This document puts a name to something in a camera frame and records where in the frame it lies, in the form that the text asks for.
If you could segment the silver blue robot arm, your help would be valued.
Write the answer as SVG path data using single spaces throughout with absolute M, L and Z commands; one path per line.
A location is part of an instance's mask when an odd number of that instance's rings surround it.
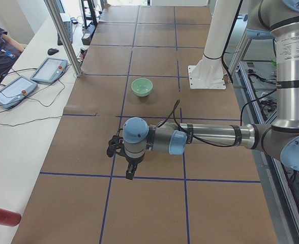
M 277 48 L 277 118 L 270 125 L 219 126 L 162 122 L 141 118 L 123 127 L 121 154 L 133 179 L 146 150 L 181 155 L 187 144 L 244 146 L 266 153 L 299 171 L 299 1 L 250 1 L 248 31 L 270 33 Z

